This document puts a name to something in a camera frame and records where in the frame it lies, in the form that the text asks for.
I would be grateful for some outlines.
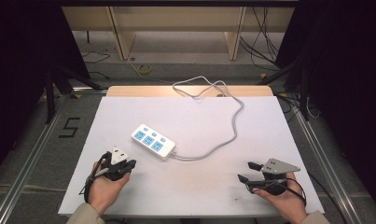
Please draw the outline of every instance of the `white power strip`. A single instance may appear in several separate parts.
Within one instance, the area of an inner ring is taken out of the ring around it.
[[[147,127],[145,124],[141,124],[132,133],[132,139],[164,161],[168,159],[171,151],[175,147],[175,142]]]

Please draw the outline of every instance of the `power cord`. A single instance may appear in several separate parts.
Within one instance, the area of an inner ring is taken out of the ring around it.
[[[110,54],[100,53],[100,52],[96,52],[96,51],[90,51],[90,52],[87,53],[87,54],[83,54],[82,57],[84,58],[84,57],[86,57],[86,56],[88,56],[89,54],[92,54],[92,53],[96,53],[96,54],[104,55],[105,57],[102,58],[102,59],[100,59],[100,60],[97,60],[97,61],[95,61],[95,62],[85,62],[85,63],[98,63],[98,62],[101,62],[101,61],[103,61],[103,60],[105,60],[105,59],[111,57]]]
[[[267,33],[267,14],[269,12],[269,9],[267,7],[263,8],[263,23],[261,25],[260,25],[260,21],[259,21],[259,18],[258,18],[258,14],[255,11],[255,8],[252,7],[252,10],[254,12],[255,18],[257,19],[257,22],[258,22],[258,26],[260,28],[259,35],[260,35],[260,33],[263,33],[263,36],[266,39],[267,50],[269,51],[269,54],[272,57],[272,60],[274,61],[274,57],[277,56],[277,53],[275,51],[278,52],[278,49],[273,45],[273,43],[270,40],[270,37],[268,36],[268,33]]]
[[[307,97],[307,104],[306,104],[307,112],[309,112],[309,115],[310,115],[313,119],[318,119],[318,118],[319,118],[319,115],[321,114],[321,111],[318,110],[318,114],[317,114],[317,115],[313,115],[313,113],[310,111],[310,108],[309,108],[309,102],[310,102],[310,97]]]
[[[240,38],[241,38],[241,40],[243,41],[243,42],[240,42],[240,44],[242,45],[242,47],[243,47],[248,53],[251,54],[251,61],[252,61],[252,63],[254,64],[254,66],[259,67],[259,68],[262,68],[262,69],[270,70],[270,71],[275,71],[275,72],[278,72],[278,71],[279,71],[279,70],[277,70],[277,69],[271,69],[271,68],[263,67],[263,66],[260,66],[260,65],[258,65],[257,63],[255,63],[253,56],[255,56],[255,57],[259,58],[259,59],[264,59],[264,60],[268,61],[269,63],[271,63],[271,64],[277,66],[277,65],[275,64],[275,62],[273,62],[272,60],[270,60],[269,58],[267,58],[265,55],[263,55],[262,53],[260,53],[260,52],[257,51],[256,49],[254,49],[255,44],[251,47],[251,46],[250,46],[250,45],[249,45],[249,44],[248,44],[248,43],[247,43],[242,37],[240,37]]]
[[[200,92],[199,94],[196,94],[196,95],[193,95],[193,94],[189,94],[185,91],[182,91],[180,89],[178,89],[176,86],[179,85],[179,84],[183,84],[183,83],[187,83],[187,82],[190,82],[192,80],[195,80],[195,79],[198,79],[198,78],[202,78],[204,79],[210,86],[206,89],[204,89],[202,92]],[[237,115],[243,110],[244,108],[244,102],[242,102],[241,100],[239,100],[238,98],[236,98],[233,94],[231,94],[231,92],[229,91],[228,89],[228,86],[225,84],[225,82],[223,82],[222,80],[218,80],[214,83],[208,81],[208,79],[206,77],[194,77],[194,78],[191,78],[191,79],[188,79],[188,80],[185,80],[185,81],[180,81],[180,82],[175,82],[173,84],[173,89],[175,91],[180,91],[180,92],[183,92],[185,95],[187,96],[190,96],[192,99],[194,100],[197,100],[198,97],[200,97],[203,93],[205,93],[206,91],[210,90],[211,88],[217,88],[218,90],[220,90],[220,88],[216,85],[217,83],[221,83],[224,87],[225,87],[225,90],[226,92],[222,91],[222,94],[223,95],[226,95],[226,93],[231,97],[233,98],[239,105],[240,105],[240,108],[234,113],[232,119],[231,119],[231,126],[232,126],[232,129],[233,129],[233,132],[234,132],[234,135],[232,136],[231,139],[213,147],[211,150],[209,150],[207,153],[201,155],[201,156],[197,156],[197,157],[184,157],[184,156],[177,156],[176,154],[173,154],[174,158],[176,158],[177,160],[180,160],[180,161],[198,161],[198,160],[202,160],[204,158],[206,158],[208,155],[210,155],[211,153],[213,153],[215,150],[227,145],[228,143],[234,141],[234,139],[236,139],[237,137],[237,128],[236,128],[236,117]]]
[[[101,72],[89,72],[89,73],[95,73],[95,74],[100,74],[101,76],[105,77],[106,79],[110,79],[110,77],[104,75],[103,73]]]

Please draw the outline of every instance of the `white board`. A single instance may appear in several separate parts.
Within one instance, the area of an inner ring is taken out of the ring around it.
[[[232,138],[239,108],[230,97],[104,97],[92,123],[59,214],[71,216],[84,203],[82,189],[95,161],[112,146],[137,160],[129,183],[106,215],[121,217],[270,217],[276,210],[250,194],[237,174],[260,180],[247,163],[275,158],[300,167],[295,173],[307,196],[307,211],[324,212],[275,97],[240,97],[238,136],[201,161],[162,161],[137,145],[132,132],[142,123],[176,143],[177,154],[201,156]]]

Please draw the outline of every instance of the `black cable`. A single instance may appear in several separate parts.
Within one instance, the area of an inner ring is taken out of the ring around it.
[[[293,97],[289,97],[289,96],[282,96],[281,93],[276,93],[276,94],[279,95],[279,96],[281,96],[281,97],[283,97],[283,98],[286,98],[288,100],[296,100],[296,101],[299,100],[298,98],[293,98]]]
[[[84,57],[88,56],[91,53],[96,53],[96,54],[104,55],[105,57],[103,59],[100,59],[100,60],[95,61],[95,62],[85,62],[85,63],[98,63],[98,62],[103,61],[103,60],[105,60],[105,59],[107,59],[107,58],[109,58],[111,56],[110,54],[104,54],[104,53],[99,53],[99,52],[96,52],[96,51],[90,51],[89,53],[82,55],[82,57],[84,58]]]
[[[332,203],[335,205],[337,211],[339,212],[341,218],[342,218],[342,221],[347,224],[347,219],[345,218],[344,214],[342,213],[342,210],[341,208],[339,207],[339,205],[336,203],[336,201],[330,196],[329,192],[325,189],[325,187],[310,173],[307,171],[307,174],[309,174],[309,176],[319,185],[319,187],[321,187],[321,189],[325,192],[325,194],[328,196],[328,198],[332,201]]]
[[[286,97],[286,96],[282,96],[280,94],[274,94],[278,99],[281,99],[281,100],[284,100],[286,102],[288,102],[290,105],[293,105],[297,108],[300,108],[300,105],[296,104],[294,101],[295,100],[298,100],[298,99],[294,99],[294,98],[290,98],[290,97]]]
[[[289,113],[289,112],[292,110],[292,105],[287,101],[287,99],[284,99],[282,96],[280,96],[280,95],[276,95],[276,97],[277,97],[278,99],[280,99],[280,100],[285,101],[285,102],[289,105],[289,108],[287,109],[287,111],[284,111],[284,110],[283,110],[283,113],[284,113],[284,114]]]
[[[289,192],[295,194],[298,198],[300,198],[303,203],[304,203],[304,206],[307,205],[307,200],[306,200],[306,193],[304,192],[304,189],[303,187],[301,186],[301,184],[295,180],[295,179],[292,179],[292,178],[287,178],[287,180],[292,180],[293,182],[297,183],[301,189],[301,193],[302,195],[300,195],[299,193],[297,193],[296,191],[294,191],[293,189],[290,189],[289,187],[285,187],[284,185],[281,185],[281,187],[285,188],[286,190],[288,190]]]
[[[272,64],[274,64],[275,66],[277,66],[277,64],[275,64],[275,62],[274,61],[272,61],[272,60],[270,60],[269,58],[267,58],[265,55],[263,55],[262,53],[260,53],[259,51],[257,51],[256,49],[254,49],[253,47],[251,47],[242,37],[240,37],[241,38],[241,40],[243,40],[243,42],[246,44],[246,46],[247,47],[249,47],[249,49],[250,50],[252,50],[252,51],[254,51],[256,54],[258,54],[259,56],[257,56],[257,55],[255,55],[255,54],[253,54],[253,52],[251,51],[248,51],[248,52],[250,52],[251,53],[251,55],[253,55],[253,56],[256,56],[256,57],[258,57],[258,58],[260,58],[260,59],[264,59],[264,60],[266,60],[266,61],[268,61],[269,63],[272,63]]]
[[[268,33],[267,33],[267,14],[268,14],[269,10],[268,10],[267,7],[263,8],[263,23],[261,25],[260,25],[258,15],[255,11],[255,8],[252,7],[252,10],[254,12],[254,15],[255,15],[257,22],[258,22],[258,26],[260,28],[259,35],[260,35],[260,33],[263,33],[263,36],[266,39],[267,50],[268,50],[269,54],[271,55],[272,59],[274,60],[272,55],[274,55],[276,57],[277,53],[275,53],[275,51],[278,52],[278,49],[273,45],[273,43],[270,40],[270,38],[268,37]]]
[[[293,114],[293,116],[290,117],[290,119],[286,121],[286,123],[289,123],[289,121],[292,120],[292,119],[293,119],[293,118],[294,118],[299,112],[300,112],[300,110],[297,110],[297,111],[295,112],[295,114]]]
[[[101,72],[89,72],[89,73],[96,73],[96,74],[100,74],[101,76],[105,77],[106,79],[109,79],[110,77],[104,75],[103,73]]]
[[[85,186],[84,186],[83,189],[79,192],[79,195],[80,195],[80,194],[84,194],[84,199],[85,199],[85,202],[86,202],[86,203],[89,202],[89,192],[90,192],[90,188],[91,188],[92,183],[94,182],[94,179],[96,178],[96,177],[95,177],[95,174],[97,173],[98,167],[100,167],[101,162],[102,162],[103,159],[105,159],[107,156],[108,156],[108,154],[106,154],[106,153],[105,153],[103,156],[101,156],[101,158],[98,160],[97,164],[95,165],[95,168],[91,171],[90,176],[89,176],[88,179],[86,180]]]
[[[271,77],[266,78],[265,80],[260,81],[257,85],[267,85],[273,82],[274,80],[278,79],[279,77],[284,76],[285,74],[289,74],[289,72],[294,67],[295,62],[291,63],[290,65],[286,66],[285,68],[279,70],[275,74],[273,74]]]

